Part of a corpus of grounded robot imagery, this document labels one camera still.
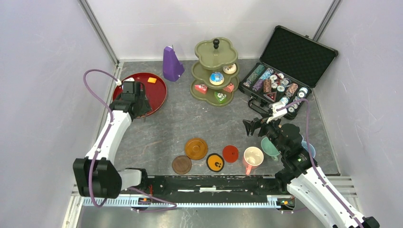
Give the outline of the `green cake slice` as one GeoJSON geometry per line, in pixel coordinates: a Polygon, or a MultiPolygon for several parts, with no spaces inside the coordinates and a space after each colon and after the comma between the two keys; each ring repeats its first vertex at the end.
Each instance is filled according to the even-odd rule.
{"type": "Polygon", "coordinates": [[[219,104],[223,104],[227,100],[227,95],[224,93],[214,92],[214,97],[219,104]]]}

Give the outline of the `pink cake slice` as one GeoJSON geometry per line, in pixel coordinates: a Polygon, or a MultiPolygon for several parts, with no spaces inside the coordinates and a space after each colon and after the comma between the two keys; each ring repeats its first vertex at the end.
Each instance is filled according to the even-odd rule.
{"type": "Polygon", "coordinates": [[[206,94],[208,91],[208,87],[205,84],[196,84],[194,85],[194,89],[202,94],[206,94]]]}

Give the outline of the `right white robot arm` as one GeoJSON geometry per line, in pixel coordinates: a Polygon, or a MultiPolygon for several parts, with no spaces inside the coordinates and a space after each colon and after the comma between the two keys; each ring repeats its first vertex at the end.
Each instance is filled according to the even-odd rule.
{"type": "Polygon", "coordinates": [[[281,194],[290,193],[301,201],[327,228],[378,228],[374,217],[365,217],[333,186],[321,168],[301,145],[300,128],[266,118],[242,121],[247,135],[259,129],[280,152],[284,168],[275,174],[274,186],[281,194]]]}

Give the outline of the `orange square pastry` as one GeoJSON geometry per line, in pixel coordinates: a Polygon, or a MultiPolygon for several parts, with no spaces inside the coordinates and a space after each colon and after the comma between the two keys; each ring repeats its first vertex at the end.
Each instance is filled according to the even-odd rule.
{"type": "Polygon", "coordinates": [[[147,82],[150,83],[150,84],[155,84],[157,82],[157,78],[150,77],[150,78],[148,78],[147,82]]]}

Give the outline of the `blue frosted donut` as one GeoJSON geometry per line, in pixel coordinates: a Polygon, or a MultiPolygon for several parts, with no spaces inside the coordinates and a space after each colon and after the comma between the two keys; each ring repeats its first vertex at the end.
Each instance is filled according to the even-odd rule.
{"type": "Polygon", "coordinates": [[[224,80],[224,75],[221,72],[213,72],[209,77],[209,82],[214,86],[222,85],[224,83],[224,80]]]}

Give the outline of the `chocolate cream donut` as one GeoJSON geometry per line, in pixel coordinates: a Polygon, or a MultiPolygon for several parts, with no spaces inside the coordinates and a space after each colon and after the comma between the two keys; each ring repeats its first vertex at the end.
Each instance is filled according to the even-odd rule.
{"type": "Polygon", "coordinates": [[[234,64],[229,65],[229,66],[224,66],[224,67],[222,68],[222,70],[223,70],[223,72],[224,72],[225,74],[232,75],[232,74],[234,74],[234,73],[237,71],[237,66],[236,66],[236,64],[234,63],[234,64]]]}

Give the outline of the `pink roll cake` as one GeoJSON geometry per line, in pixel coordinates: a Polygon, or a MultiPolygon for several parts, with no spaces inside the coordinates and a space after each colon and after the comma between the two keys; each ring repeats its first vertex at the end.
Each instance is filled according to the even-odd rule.
{"type": "Polygon", "coordinates": [[[223,90],[228,92],[228,93],[232,93],[234,91],[234,84],[233,83],[229,83],[223,90]]]}

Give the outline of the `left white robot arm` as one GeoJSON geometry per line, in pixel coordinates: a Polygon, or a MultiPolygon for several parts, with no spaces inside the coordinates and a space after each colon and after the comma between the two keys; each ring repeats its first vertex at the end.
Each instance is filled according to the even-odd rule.
{"type": "Polygon", "coordinates": [[[151,110],[145,91],[121,93],[108,107],[107,121],[95,144],[84,158],[73,162],[77,189],[81,196],[115,199],[120,192],[132,187],[137,193],[149,189],[145,170],[114,166],[117,149],[124,133],[137,117],[151,110]]]}

